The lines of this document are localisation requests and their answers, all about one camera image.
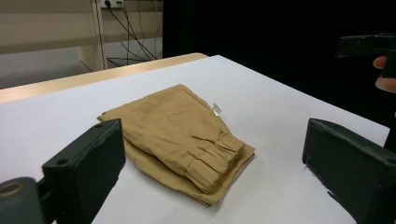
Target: khaki fabric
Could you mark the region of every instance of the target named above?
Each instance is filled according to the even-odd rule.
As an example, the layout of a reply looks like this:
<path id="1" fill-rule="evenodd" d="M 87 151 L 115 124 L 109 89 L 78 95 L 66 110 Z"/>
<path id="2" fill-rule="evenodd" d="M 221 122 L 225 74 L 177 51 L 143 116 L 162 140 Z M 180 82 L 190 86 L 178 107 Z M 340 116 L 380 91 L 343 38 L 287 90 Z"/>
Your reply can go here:
<path id="1" fill-rule="evenodd" d="M 121 119 L 126 152 L 137 168 L 201 203 L 218 203 L 254 155 L 253 147 L 233 136 L 211 107 L 181 84 L 98 119 Z"/>

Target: black curtain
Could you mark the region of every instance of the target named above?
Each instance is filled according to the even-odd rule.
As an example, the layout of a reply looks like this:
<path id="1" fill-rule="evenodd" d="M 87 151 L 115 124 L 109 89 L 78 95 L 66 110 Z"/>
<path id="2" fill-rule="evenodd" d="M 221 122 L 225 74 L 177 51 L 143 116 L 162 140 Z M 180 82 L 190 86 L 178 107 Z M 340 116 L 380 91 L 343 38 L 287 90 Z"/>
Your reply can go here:
<path id="1" fill-rule="evenodd" d="M 336 58 L 344 35 L 396 32 L 390 0 L 363 3 L 167 1 L 163 57 L 221 55 L 329 104 L 391 128 L 396 151 L 396 94 L 376 88 L 375 56 Z"/>

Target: black cable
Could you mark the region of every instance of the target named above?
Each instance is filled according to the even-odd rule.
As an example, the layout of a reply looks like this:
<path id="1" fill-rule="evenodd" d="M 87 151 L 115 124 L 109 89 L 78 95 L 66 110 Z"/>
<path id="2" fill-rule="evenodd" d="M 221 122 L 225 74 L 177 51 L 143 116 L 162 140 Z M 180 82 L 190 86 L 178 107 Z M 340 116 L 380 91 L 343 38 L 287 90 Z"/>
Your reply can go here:
<path id="1" fill-rule="evenodd" d="M 122 4 L 122 5 L 123 5 L 123 9 L 124 9 L 125 13 L 128 14 L 128 11 L 127 11 L 125 5 L 124 5 L 124 4 Z M 143 41 L 144 41 L 145 37 L 144 37 L 143 28 L 142 28 L 142 26 L 141 26 L 141 21 L 142 21 L 142 20 L 140 19 L 139 24 L 140 24 L 140 30 L 142 31 Z M 132 24 L 131 24 L 129 21 L 128 21 L 128 25 L 129 25 L 129 27 L 131 27 L 132 32 L 134 33 L 134 28 L 132 28 Z M 138 44 L 140 45 L 141 49 L 143 50 L 143 52 L 146 54 L 146 56 L 147 56 L 148 58 L 149 58 L 149 56 L 147 55 L 147 53 L 145 52 L 145 50 L 146 50 L 154 59 L 157 59 L 157 57 L 154 56 L 154 55 L 143 45 L 143 43 L 141 43 L 141 42 L 139 42 L 139 41 L 137 41 L 137 42 L 138 42 Z"/>
<path id="2" fill-rule="evenodd" d="M 120 6 L 122 8 L 122 11 L 124 12 L 124 15 L 125 15 L 127 23 L 129 23 L 128 12 L 125 10 L 124 4 L 122 2 L 119 3 L 119 4 L 120 4 Z M 129 51 L 129 26 L 128 26 L 128 39 L 127 39 L 127 42 L 128 42 L 128 48 L 126 48 L 126 65 L 129 64 L 129 52 L 130 52 Z"/>
<path id="3" fill-rule="evenodd" d="M 124 28 L 124 30 L 126 32 L 128 32 L 128 34 L 134 38 L 134 40 L 136 40 L 136 42 L 140 45 L 141 48 L 145 49 L 143 50 L 144 53 L 146 54 L 146 56 L 150 59 L 150 57 L 147 55 L 146 51 L 151 55 L 151 57 L 154 58 L 154 60 L 156 60 L 157 58 L 137 39 L 136 35 L 134 34 L 134 29 L 132 28 L 131 23 L 129 23 L 130 27 L 132 28 L 132 33 L 129 32 L 129 30 L 122 24 L 122 22 L 119 20 L 119 18 L 117 18 L 116 15 L 114 15 L 113 11 L 111 10 L 111 8 L 109 9 L 111 15 L 113 15 L 113 17 L 119 22 L 119 24 Z"/>

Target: white table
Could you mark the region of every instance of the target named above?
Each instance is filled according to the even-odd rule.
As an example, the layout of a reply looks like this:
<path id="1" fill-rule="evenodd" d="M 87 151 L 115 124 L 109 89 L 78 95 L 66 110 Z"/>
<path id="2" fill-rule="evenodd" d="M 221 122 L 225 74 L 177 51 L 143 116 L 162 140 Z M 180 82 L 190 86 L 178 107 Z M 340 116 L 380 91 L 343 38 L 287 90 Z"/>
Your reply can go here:
<path id="1" fill-rule="evenodd" d="M 256 148 L 254 159 L 215 206 L 163 186 L 127 160 L 93 223 L 356 223 L 302 163 L 308 119 L 341 124 L 380 146 L 389 128 L 221 56 L 5 101 L 0 182 L 38 181 L 41 165 L 98 123 L 102 112 L 179 83 L 222 108 L 233 134 Z"/>

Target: human hand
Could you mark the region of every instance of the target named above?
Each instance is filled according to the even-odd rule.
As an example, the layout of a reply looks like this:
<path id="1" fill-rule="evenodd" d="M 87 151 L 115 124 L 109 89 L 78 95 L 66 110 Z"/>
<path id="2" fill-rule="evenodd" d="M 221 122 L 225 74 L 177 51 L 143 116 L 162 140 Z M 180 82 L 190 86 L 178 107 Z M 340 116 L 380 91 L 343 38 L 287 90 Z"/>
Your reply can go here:
<path id="1" fill-rule="evenodd" d="M 378 69 L 383 69 L 387 59 L 387 56 L 379 56 L 374 59 L 373 66 Z M 396 93 L 396 78 L 379 77 L 376 80 L 375 85 L 382 91 Z"/>

